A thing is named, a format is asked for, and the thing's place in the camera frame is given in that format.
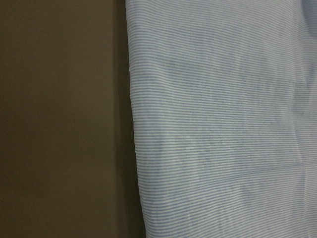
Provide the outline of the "light blue striped shirt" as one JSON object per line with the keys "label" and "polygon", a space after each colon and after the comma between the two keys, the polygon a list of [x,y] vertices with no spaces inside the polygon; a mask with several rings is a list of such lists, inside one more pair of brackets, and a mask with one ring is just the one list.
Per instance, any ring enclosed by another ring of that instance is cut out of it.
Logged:
{"label": "light blue striped shirt", "polygon": [[317,3],[128,0],[149,238],[317,235]]}

